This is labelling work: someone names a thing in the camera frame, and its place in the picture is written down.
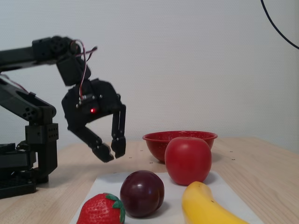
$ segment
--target white wall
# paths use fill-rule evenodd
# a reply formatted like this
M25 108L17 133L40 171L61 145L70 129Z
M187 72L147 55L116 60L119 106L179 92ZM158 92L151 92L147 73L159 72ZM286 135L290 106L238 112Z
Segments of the white wall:
M299 2L265 0L299 44ZM256 136L299 152L299 50L279 36L260 0L10 0L0 8L0 49L53 35L99 47L89 66L127 105L126 137L192 129ZM67 92L55 66L8 72L57 108L59 148ZM22 119L0 108L0 142L24 139ZM89 126L110 140L111 117Z

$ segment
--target black cable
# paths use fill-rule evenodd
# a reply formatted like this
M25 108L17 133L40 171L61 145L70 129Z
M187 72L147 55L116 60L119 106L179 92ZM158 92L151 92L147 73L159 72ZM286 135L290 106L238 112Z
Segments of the black cable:
M272 26L276 29L276 31L290 44L290 45L292 45L292 46L294 46L295 48L297 48L297 49L299 49L299 47L296 45L296 44L293 44L288 38L286 38L280 31L279 31L279 29L275 26L275 24L273 23L273 21L272 21L272 19L270 18L270 16L269 16L269 14L268 14L268 12L267 12L267 9L266 9L266 6L265 6L265 4L263 3L263 0L261 0L261 2L262 2L262 5L263 5L263 9L264 9L264 11L265 11L265 13L266 13L266 15L267 15L267 17L268 17L268 19L269 19L269 21L270 21L270 23L272 24Z

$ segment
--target apple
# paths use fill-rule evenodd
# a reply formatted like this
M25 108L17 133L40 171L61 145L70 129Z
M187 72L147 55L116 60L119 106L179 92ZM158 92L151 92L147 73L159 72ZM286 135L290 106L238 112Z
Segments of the apple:
M164 184L153 172L140 170L126 178L121 186L120 195L130 216L147 217L161 207L164 200Z
M179 185L203 182L212 166L211 149L200 138L177 137L166 147L165 164L169 176Z

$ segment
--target banana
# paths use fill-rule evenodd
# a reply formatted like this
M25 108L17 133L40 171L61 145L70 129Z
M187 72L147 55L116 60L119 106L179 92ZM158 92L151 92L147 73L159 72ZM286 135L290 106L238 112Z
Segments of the banana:
M182 197L186 224L249 224L219 205L211 189L201 182L193 182Z

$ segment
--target table surface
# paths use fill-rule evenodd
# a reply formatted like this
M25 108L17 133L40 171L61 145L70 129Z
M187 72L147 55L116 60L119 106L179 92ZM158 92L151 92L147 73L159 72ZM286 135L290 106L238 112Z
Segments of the table surface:
M216 139L212 170L219 173L265 224L299 223L299 155L257 138ZM147 169L166 172L144 141L107 164L84 144L58 153L58 168L34 194L0 200L1 224L69 224L102 174Z

